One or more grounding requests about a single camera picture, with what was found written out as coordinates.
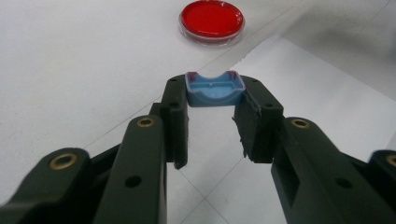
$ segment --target red lid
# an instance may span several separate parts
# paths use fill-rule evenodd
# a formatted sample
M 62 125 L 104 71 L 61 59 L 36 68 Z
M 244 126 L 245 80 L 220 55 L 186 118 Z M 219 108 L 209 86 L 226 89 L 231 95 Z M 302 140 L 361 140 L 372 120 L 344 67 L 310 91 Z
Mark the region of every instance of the red lid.
M 244 25 L 239 9 L 216 0 L 196 1 L 180 14 L 180 22 L 190 32 L 206 37 L 225 37 L 238 33 Z

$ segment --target white background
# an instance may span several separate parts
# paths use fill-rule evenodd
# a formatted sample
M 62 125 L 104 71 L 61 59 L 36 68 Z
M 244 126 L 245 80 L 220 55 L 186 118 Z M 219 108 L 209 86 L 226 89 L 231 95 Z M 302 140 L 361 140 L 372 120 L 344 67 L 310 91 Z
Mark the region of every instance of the white background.
M 316 122 L 367 161 L 396 149 L 395 0 L 229 1 L 239 43 L 184 38 L 191 1 L 0 3 L 0 203 L 51 151 L 113 147 L 165 81 L 230 68 L 260 80 L 286 116 Z M 189 108 L 189 164 L 168 164 L 168 223 L 285 223 L 270 165 L 243 159 L 232 107 Z

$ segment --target blue plastic object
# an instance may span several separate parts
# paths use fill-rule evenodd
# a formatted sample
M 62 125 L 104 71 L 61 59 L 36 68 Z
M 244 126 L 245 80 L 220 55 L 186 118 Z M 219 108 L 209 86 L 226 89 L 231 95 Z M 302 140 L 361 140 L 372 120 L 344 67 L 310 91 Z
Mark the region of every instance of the blue plastic object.
M 196 72 L 186 74 L 187 99 L 190 106 L 238 105 L 245 84 L 235 71 L 218 77 L 202 77 Z

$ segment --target brass screw insert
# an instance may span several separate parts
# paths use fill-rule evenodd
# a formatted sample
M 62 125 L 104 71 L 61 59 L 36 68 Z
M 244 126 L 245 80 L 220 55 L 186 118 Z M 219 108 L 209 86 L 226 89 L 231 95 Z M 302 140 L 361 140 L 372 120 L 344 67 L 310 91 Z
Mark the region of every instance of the brass screw insert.
M 387 156 L 387 162 L 396 167 L 396 155 L 388 155 Z
M 138 125 L 139 127 L 142 127 L 142 128 L 147 128 L 147 127 L 149 127 L 149 126 L 152 126 L 154 123 L 155 123 L 155 120 L 154 120 L 154 119 L 151 119 L 151 118 L 143 118 L 143 119 L 140 119 L 140 120 L 137 122 L 137 125 Z
M 306 121 L 303 120 L 303 119 L 293 119 L 293 120 L 291 121 L 291 124 L 294 125 L 294 126 L 296 126 L 297 128 L 301 128 L 301 129 L 307 129 L 307 128 L 309 128 L 309 123 L 306 122 Z
M 52 170 L 62 170 L 65 169 L 77 161 L 77 155 L 73 153 L 64 153 L 60 156 L 55 157 L 50 161 L 49 168 Z

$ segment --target white table surface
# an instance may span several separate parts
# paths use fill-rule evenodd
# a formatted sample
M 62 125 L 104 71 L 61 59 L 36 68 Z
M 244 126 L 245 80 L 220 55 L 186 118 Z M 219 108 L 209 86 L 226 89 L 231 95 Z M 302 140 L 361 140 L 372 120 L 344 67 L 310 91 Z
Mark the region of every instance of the white table surface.
M 180 34 L 189 2 L 0 3 L 0 203 L 51 151 L 119 143 L 187 71 L 259 79 L 286 116 L 313 120 L 358 159 L 396 149 L 395 0 L 229 1 L 247 24 L 221 48 Z M 271 166 L 243 159 L 232 115 L 189 108 L 189 163 L 168 164 L 168 223 L 286 222 Z

